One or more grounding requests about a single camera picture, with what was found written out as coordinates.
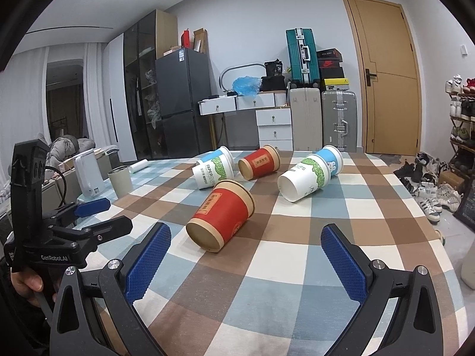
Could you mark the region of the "left hand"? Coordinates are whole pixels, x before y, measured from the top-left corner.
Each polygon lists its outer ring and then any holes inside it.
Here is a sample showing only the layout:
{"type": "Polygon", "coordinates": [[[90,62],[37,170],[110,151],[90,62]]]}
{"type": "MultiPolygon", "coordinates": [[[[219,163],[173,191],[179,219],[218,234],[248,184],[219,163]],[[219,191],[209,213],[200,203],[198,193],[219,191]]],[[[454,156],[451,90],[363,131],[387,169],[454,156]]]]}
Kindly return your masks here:
{"type": "Polygon", "coordinates": [[[12,272],[10,280],[19,296],[25,298],[31,305],[40,307],[36,294],[43,291],[43,280],[36,272],[29,268],[22,272],[12,272]]]}

